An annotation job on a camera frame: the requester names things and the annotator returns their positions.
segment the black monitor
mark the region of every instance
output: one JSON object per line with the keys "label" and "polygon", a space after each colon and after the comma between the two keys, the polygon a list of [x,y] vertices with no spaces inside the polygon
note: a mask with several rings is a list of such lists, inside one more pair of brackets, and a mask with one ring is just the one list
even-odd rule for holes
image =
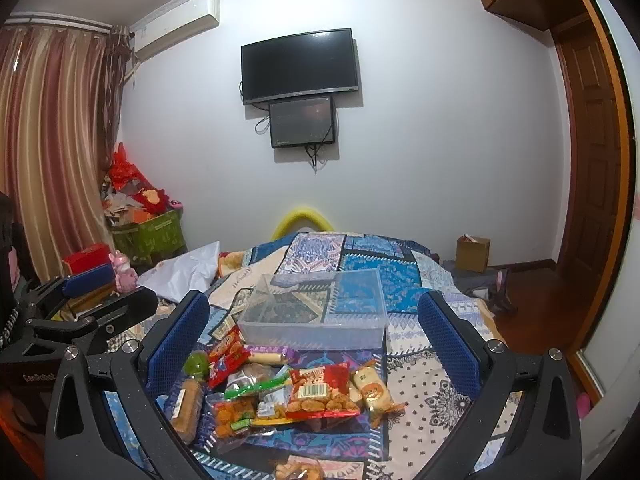
{"label": "black monitor", "polygon": [[335,142],[334,100],[303,97],[269,104],[271,147]]}
{"label": "black monitor", "polygon": [[241,47],[242,102],[358,90],[350,28],[307,32]]}

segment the metal bolt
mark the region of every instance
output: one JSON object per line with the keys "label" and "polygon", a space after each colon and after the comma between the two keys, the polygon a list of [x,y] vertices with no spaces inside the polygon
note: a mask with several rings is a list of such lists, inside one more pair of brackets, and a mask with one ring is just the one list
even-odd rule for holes
{"label": "metal bolt", "polygon": [[66,347],[66,350],[65,350],[65,359],[67,361],[71,361],[71,359],[75,359],[76,357],[78,357],[79,352],[80,351],[78,350],[77,346],[73,346],[73,345],[68,346]]}
{"label": "metal bolt", "polygon": [[557,348],[551,348],[549,350],[549,357],[551,357],[554,361],[559,361],[562,359],[562,352]]}
{"label": "metal bolt", "polygon": [[125,354],[131,354],[138,349],[140,344],[135,339],[129,339],[122,344],[122,351]]}
{"label": "metal bolt", "polygon": [[489,347],[489,350],[494,354],[501,354],[506,348],[505,344],[499,339],[489,339],[486,344]]}

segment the curtain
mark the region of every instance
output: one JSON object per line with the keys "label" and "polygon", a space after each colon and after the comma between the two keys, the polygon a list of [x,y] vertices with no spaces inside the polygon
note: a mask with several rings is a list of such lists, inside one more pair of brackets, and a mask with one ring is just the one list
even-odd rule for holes
{"label": "curtain", "polygon": [[111,243],[98,193],[114,137],[99,105],[108,39],[71,28],[0,28],[0,190],[14,201],[41,280],[63,273],[63,257]]}
{"label": "curtain", "polygon": [[98,163],[100,164],[100,181],[111,167],[111,157],[118,136],[120,123],[120,104],[122,88],[127,70],[127,61],[131,56],[129,47],[129,28],[115,25],[107,36],[104,59],[102,62],[102,88],[99,95],[101,110],[98,132],[101,142],[98,146]]}

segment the red box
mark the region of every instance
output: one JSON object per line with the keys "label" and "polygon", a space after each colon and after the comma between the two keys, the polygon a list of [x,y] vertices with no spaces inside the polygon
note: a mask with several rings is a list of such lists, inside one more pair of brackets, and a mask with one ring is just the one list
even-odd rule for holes
{"label": "red box", "polygon": [[71,254],[62,261],[66,263],[71,274],[80,274],[86,270],[109,264],[110,247],[107,244],[93,244],[78,253]]}

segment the blue quilt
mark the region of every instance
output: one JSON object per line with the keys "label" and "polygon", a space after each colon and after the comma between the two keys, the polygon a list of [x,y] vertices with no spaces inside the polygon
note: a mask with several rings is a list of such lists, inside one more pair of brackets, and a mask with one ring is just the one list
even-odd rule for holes
{"label": "blue quilt", "polygon": [[[274,260],[278,251],[282,257]],[[303,352],[293,366],[307,368],[347,361],[355,369],[374,359],[394,400],[404,402],[406,410],[403,416],[389,417],[376,430],[370,427],[367,415],[363,414],[319,433],[293,426],[252,436],[242,447],[244,456],[250,454],[252,457],[249,463],[239,460],[237,454],[218,456],[203,446],[206,433],[211,429],[210,414],[204,410],[198,436],[192,445],[196,459],[217,480],[264,480],[271,477],[274,460],[286,462],[292,456],[321,460],[325,473],[333,478],[410,480],[440,447],[470,404],[470,399],[458,394],[449,383],[417,322],[418,299],[427,290],[442,291],[460,317],[468,319],[485,339],[491,338],[475,301],[455,288],[451,275],[431,259],[427,248],[408,240],[375,235],[300,233],[246,251],[244,262],[247,267],[212,288],[216,290],[215,298],[225,298],[228,294],[225,301],[220,301],[226,308],[210,299],[210,320],[198,344],[215,343],[216,336],[220,337],[233,326],[262,272],[284,275],[315,270],[377,269],[389,314],[384,346],[361,351]],[[251,278],[252,269],[255,269],[255,279]],[[354,299],[358,297],[356,290],[344,290],[341,294],[351,311],[358,308]],[[180,383],[181,378],[178,378],[166,400],[165,410],[172,409]],[[499,424],[496,428],[476,469],[493,461],[517,401],[513,397],[505,406],[502,427]],[[112,412],[132,459],[152,470],[135,436],[130,428],[127,429],[122,407],[118,408],[118,405],[117,396],[110,396]],[[259,449],[270,449],[270,452],[261,453]]]}

